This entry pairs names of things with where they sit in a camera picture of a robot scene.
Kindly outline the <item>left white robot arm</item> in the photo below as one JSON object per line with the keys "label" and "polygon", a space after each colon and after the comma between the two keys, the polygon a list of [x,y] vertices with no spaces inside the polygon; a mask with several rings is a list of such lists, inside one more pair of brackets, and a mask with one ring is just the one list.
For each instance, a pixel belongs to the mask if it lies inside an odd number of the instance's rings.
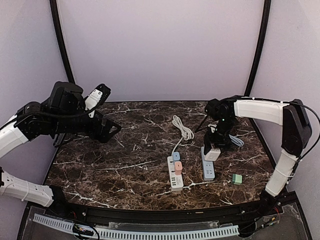
{"label": "left white robot arm", "polygon": [[[110,94],[111,89],[103,83],[83,97],[80,86],[56,82],[45,101],[29,102],[0,128],[1,157],[42,135],[54,138],[60,134],[84,133],[93,140],[107,143],[122,129],[97,110]],[[67,218],[71,213],[60,187],[32,183],[3,169],[0,171],[0,194],[50,207],[60,218]]]}

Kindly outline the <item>white power strip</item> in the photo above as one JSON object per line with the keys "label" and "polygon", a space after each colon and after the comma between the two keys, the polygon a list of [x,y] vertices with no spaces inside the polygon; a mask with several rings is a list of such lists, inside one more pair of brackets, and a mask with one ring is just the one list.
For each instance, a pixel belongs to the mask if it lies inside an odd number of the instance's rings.
{"label": "white power strip", "polygon": [[184,183],[182,174],[176,175],[175,164],[172,156],[167,157],[167,166],[169,173],[170,188],[173,192],[180,192],[183,190]]}

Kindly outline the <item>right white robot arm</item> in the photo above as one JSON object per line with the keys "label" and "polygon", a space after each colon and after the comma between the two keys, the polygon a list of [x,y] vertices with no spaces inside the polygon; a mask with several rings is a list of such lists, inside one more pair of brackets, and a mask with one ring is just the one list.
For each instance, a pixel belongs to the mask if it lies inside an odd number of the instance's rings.
{"label": "right white robot arm", "polygon": [[220,155],[220,149],[231,145],[230,131],[236,118],[257,119],[281,126],[281,154],[263,191],[263,194],[276,198],[294,176],[312,136],[307,110],[308,107],[299,99],[278,101],[238,95],[212,99],[207,102],[204,111],[217,125],[207,127],[201,148],[202,159],[214,162]]}

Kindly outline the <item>green plug charger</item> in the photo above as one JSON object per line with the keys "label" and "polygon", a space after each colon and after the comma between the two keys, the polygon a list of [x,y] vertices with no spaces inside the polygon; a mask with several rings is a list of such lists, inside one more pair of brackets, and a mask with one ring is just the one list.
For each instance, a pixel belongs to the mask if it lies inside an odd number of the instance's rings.
{"label": "green plug charger", "polygon": [[232,175],[232,181],[231,181],[231,183],[232,183],[233,185],[241,185],[241,184],[243,183],[243,176],[240,175],[240,174],[234,173],[234,174]]}

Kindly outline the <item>grey blue power strip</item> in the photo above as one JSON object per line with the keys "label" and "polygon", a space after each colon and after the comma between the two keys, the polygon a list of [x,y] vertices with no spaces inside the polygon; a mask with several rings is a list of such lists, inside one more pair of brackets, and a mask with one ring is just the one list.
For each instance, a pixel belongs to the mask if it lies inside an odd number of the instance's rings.
{"label": "grey blue power strip", "polygon": [[212,161],[206,161],[204,155],[204,147],[201,147],[201,162],[204,181],[213,181],[215,179],[214,164]]}

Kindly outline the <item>pink plug charger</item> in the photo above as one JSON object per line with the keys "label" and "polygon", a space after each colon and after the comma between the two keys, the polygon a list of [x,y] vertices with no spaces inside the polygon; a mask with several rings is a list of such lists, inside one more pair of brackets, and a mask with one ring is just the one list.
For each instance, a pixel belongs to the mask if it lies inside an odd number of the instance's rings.
{"label": "pink plug charger", "polygon": [[174,173],[176,176],[180,176],[183,171],[183,165],[181,161],[174,162]]}

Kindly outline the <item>white cube socket adapter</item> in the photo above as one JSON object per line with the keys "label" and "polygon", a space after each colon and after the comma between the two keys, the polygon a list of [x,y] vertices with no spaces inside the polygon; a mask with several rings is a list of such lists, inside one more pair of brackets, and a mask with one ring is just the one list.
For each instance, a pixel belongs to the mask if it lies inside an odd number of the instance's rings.
{"label": "white cube socket adapter", "polygon": [[219,148],[211,148],[211,150],[204,155],[204,160],[208,162],[215,162],[221,154]]}

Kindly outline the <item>blue plug charger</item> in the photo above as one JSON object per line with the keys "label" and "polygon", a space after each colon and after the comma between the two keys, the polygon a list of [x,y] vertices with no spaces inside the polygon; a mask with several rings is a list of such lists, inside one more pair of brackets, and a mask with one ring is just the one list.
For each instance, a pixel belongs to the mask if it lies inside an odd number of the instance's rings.
{"label": "blue plug charger", "polygon": [[181,160],[180,153],[177,152],[177,151],[173,152],[173,154],[172,154],[172,160],[173,160],[174,162],[180,161],[180,160]]}

